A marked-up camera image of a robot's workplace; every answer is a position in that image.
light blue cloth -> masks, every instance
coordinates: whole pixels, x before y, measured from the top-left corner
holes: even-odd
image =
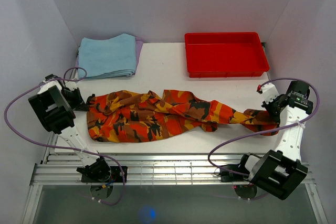
[[[106,40],[84,38],[78,59],[78,65],[88,72],[87,79],[131,76],[137,69],[135,37],[122,34]],[[84,74],[79,70],[80,78]]]

white tabletop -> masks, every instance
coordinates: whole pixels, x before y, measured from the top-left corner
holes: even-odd
[[[253,78],[189,78],[186,70],[184,43],[149,43],[142,47],[135,76],[104,80],[84,80],[77,84],[86,101],[89,95],[103,95],[119,90],[137,93],[154,91],[162,96],[164,89],[193,92],[198,98],[217,100],[235,110],[262,109],[263,98],[256,92],[259,84],[268,80],[266,73]],[[147,143],[94,142],[87,130],[86,113],[76,112],[75,123],[90,146],[99,153],[143,154],[207,154],[218,144],[250,133],[242,125],[219,125],[216,132],[204,132],[197,127],[189,132]],[[216,153],[266,153],[274,147],[277,136],[254,136],[230,143]],[[68,146],[61,138],[58,146]],[[56,149],[56,153],[67,150]]]

camouflage pattern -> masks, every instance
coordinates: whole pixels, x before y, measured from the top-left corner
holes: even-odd
[[[138,94],[118,91],[87,100],[88,130],[99,142],[148,142],[179,135],[195,127],[206,132],[220,124],[242,124],[257,132],[279,127],[267,111],[240,113],[218,101],[203,101],[188,91]]]

gray wall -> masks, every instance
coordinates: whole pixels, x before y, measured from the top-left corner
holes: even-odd
[[[0,0],[0,9],[0,222],[12,224],[21,221],[34,163],[44,150],[10,131],[2,113],[44,76],[63,74],[77,47],[53,0]],[[9,119],[26,136],[46,142],[27,98],[14,104]]]
[[[186,32],[257,31],[266,40],[289,0],[55,0],[76,42],[126,32],[147,42]]]
[[[290,0],[267,48],[273,78],[303,78],[320,93],[320,111],[303,134],[302,159],[317,178],[329,223],[336,223],[336,0]],[[278,87],[284,91],[287,84]]]

red container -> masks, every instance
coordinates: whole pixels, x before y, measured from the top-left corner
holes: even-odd
[[[190,77],[255,77],[269,70],[257,33],[185,34]]]

